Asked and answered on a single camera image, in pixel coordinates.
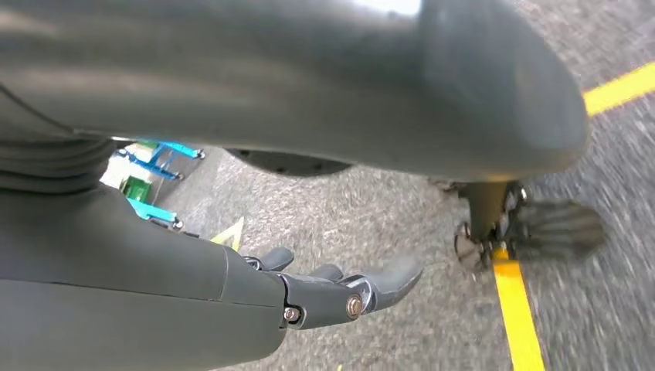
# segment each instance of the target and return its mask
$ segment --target robotic hand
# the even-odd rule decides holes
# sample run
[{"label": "robotic hand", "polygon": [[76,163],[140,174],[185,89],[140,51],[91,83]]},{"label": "robotic hand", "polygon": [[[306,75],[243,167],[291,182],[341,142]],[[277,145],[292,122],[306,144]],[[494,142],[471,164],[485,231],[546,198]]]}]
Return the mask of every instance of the robotic hand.
[{"label": "robotic hand", "polygon": [[294,254],[278,247],[261,259],[245,257],[258,271],[273,273],[286,289],[283,319],[292,329],[309,329],[351,322],[401,301],[421,278],[416,259],[396,259],[377,274],[344,277],[339,267],[321,265],[308,275],[280,273]]}]

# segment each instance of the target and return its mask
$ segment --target yellow road marking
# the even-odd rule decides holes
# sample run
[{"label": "yellow road marking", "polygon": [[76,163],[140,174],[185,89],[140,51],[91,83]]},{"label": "yellow road marking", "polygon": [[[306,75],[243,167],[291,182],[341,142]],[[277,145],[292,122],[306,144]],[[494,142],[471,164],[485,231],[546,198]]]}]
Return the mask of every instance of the yellow road marking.
[{"label": "yellow road marking", "polygon": [[243,232],[243,216],[239,221],[234,223],[230,228],[222,231],[217,234],[216,237],[212,238],[213,243],[224,244],[230,237],[232,237],[232,250],[239,251],[239,244],[241,243],[241,232]]},{"label": "yellow road marking", "polygon": [[589,116],[600,114],[655,91],[655,62],[627,73],[585,94]]},{"label": "yellow road marking", "polygon": [[[584,95],[585,105],[591,117],[653,91],[655,63],[649,63],[590,90]],[[498,258],[506,260],[507,255]],[[514,371],[543,371],[544,360],[518,262],[495,264],[494,275]]]}]

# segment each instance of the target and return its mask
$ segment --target asphalt road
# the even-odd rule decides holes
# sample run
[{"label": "asphalt road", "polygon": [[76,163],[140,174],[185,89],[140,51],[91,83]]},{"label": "asphalt road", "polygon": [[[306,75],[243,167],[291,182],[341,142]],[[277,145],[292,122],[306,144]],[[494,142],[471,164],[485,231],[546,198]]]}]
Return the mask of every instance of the asphalt road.
[{"label": "asphalt road", "polygon": [[[655,60],[652,0],[520,0],[584,90]],[[550,370],[651,370],[655,365],[655,97],[593,119],[592,148],[566,173],[531,179],[536,196],[574,198],[605,217],[611,241],[582,265],[524,267]],[[464,204],[426,179],[372,168],[324,179],[259,172],[224,151],[160,204],[211,238],[245,217],[242,252],[295,250],[292,272],[332,262],[347,271],[399,254],[425,259],[417,289],[392,310],[333,328],[291,332],[259,362],[231,369],[511,369],[492,273],[454,260]]]}]

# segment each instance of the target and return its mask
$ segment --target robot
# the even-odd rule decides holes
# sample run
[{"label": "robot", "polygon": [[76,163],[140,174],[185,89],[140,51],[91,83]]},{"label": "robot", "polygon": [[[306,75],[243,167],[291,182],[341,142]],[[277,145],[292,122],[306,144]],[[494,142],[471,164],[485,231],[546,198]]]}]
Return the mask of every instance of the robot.
[{"label": "robot", "polygon": [[244,258],[140,220],[98,182],[112,137],[218,145],[286,176],[455,182],[474,271],[603,242],[594,210],[520,184],[574,164],[590,128],[571,74],[499,0],[0,0],[0,38],[2,370],[249,362],[420,278],[409,258],[285,274],[286,250]]}]

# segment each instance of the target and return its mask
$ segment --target bolt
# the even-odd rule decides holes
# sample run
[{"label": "bolt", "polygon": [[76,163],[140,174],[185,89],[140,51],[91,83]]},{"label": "bolt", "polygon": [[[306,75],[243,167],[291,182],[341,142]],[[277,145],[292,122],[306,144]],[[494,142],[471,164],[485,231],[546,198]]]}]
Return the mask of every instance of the bolt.
[{"label": "bolt", "polygon": [[346,314],[350,319],[357,319],[364,310],[364,302],[358,294],[351,295],[346,301]]},{"label": "bolt", "polygon": [[287,323],[295,322],[300,318],[300,311],[296,308],[286,307],[284,309],[284,321]]}]

